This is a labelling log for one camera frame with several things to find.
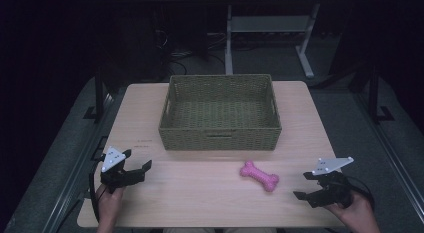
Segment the green woven basket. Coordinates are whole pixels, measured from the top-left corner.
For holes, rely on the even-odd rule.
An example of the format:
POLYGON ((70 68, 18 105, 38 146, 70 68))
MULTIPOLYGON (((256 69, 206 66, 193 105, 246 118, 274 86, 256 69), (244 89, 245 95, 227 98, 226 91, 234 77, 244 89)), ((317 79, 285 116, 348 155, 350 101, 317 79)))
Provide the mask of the green woven basket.
POLYGON ((173 76, 158 130, 167 150, 273 150, 282 125, 272 79, 173 76))

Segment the grey aluminium rail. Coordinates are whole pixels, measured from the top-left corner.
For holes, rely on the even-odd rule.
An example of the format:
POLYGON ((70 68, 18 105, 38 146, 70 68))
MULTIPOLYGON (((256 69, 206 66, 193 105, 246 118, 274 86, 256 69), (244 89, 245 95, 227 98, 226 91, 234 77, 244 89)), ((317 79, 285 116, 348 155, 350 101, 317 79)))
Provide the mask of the grey aluminium rail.
POLYGON ((75 159, 66 159, 65 163, 71 166, 66 172, 66 181, 55 201, 53 210, 49 213, 42 233, 57 233, 66 221, 68 213, 71 213, 75 206, 83 202, 89 193, 89 173, 98 154, 101 153, 101 146, 106 142, 105 118, 109 114, 110 105, 114 99, 109 93, 96 100, 96 106, 87 109, 88 130, 85 130, 82 146, 77 149, 75 159))
POLYGON ((419 191, 417 185, 407 172, 404 164, 400 160, 399 156, 393 145, 390 143, 388 136, 383 131, 383 128, 377 123, 368 112, 367 103, 365 98, 361 95, 355 94, 353 96, 358 108, 364 115, 368 125, 371 127, 375 136, 377 137, 381 147, 383 148, 386 158, 389 162, 392 171, 399 181, 402 189, 404 190, 408 200, 410 201, 413 209, 424 223, 424 195, 419 191))

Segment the pink bone toy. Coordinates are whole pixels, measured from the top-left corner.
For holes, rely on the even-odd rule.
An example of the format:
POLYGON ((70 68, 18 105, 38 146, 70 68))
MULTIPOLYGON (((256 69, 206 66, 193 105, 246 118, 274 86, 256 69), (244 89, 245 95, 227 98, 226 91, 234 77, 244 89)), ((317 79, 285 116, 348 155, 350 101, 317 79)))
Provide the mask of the pink bone toy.
POLYGON ((242 177, 250 177, 261 183, 266 192, 273 192, 280 180, 278 175, 268 174, 257 168, 253 161, 246 161, 239 173, 242 177))

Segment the person's left hand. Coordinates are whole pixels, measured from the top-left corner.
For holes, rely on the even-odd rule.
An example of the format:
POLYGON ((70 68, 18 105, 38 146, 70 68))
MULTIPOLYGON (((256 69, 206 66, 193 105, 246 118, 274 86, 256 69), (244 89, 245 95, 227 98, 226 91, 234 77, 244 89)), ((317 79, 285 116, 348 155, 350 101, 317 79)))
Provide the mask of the person's left hand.
POLYGON ((96 191, 98 200, 100 225, 116 223, 121 206, 125 188, 117 188, 110 193, 106 185, 100 185, 96 191))

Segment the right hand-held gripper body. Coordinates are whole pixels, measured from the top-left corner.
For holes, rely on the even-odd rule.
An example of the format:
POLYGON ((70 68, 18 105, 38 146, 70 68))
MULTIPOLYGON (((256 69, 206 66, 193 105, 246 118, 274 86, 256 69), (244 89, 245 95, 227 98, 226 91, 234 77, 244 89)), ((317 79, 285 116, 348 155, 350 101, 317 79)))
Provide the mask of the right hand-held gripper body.
POLYGON ((343 208, 347 208, 352 204, 350 183, 339 172, 339 169, 353 162, 352 157, 318 159, 311 174, 312 179, 317 180, 322 189, 310 193, 308 196, 308 202, 313 208, 333 203, 341 204, 343 208))

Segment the white metal desk frame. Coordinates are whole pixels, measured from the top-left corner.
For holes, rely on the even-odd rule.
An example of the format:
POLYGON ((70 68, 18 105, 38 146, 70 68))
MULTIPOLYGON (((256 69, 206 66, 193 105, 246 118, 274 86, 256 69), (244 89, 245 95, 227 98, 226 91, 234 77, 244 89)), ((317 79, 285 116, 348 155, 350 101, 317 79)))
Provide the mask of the white metal desk frame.
POLYGON ((233 7, 227 7, 226 45, 224 50, 225 74, 233 74, 232 34, 233 33, 303 33, 303 41, 295 47, 296 54, 308 79, 315 77, 306 55, 317 15, 320 9, 315 4, 309 15, 299 16, 235 16, 233 7))

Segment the person's right hand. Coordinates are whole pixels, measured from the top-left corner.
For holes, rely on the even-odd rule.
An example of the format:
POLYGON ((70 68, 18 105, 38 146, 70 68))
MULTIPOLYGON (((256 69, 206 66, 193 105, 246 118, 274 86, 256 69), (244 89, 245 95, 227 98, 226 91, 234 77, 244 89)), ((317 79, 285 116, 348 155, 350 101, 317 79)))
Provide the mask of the person's right hand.
POLYGON ((325 206, 325 209, 334 214, 352 233, 381 233, 371 204, 360 193, 352 192, 352 204, 342 208, 337 204, 325 206))

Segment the black metal post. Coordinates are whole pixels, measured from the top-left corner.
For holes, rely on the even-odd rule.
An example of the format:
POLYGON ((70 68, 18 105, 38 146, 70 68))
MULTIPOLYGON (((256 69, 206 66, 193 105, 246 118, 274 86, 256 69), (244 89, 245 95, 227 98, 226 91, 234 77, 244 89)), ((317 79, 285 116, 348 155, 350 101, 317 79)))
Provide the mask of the black metal post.
POLYGON ((368 92, 368 113, 375 124, 381 121, 393 121, 394 117, 385 106, 378 105, 379 95, 379 74, 376 68, 373 68, 369 75, 368 92))
POLYGON ((95 124, 99 123, 105 112, 106 91, 102 77, 102 71, 97 70, 94 76, 95 105, 89 106, 84 114, 84 119, 91 119, 95 124))

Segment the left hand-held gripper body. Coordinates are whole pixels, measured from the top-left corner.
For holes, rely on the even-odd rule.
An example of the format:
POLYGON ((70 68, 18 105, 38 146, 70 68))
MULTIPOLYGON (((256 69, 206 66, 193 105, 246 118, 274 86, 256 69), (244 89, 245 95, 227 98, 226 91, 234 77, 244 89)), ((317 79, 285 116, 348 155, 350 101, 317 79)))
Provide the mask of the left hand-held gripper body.
POLYGON ((135 175, 132 173, 133 170, 126 171, 124 169, 127 158, 125 158, 123 152, 114 147, 109 147, 104 154, 100 178, 101 183, 108 187, 110 193, 113 193, 117 188, 132 186, 145 180, 145 174, 135 175))

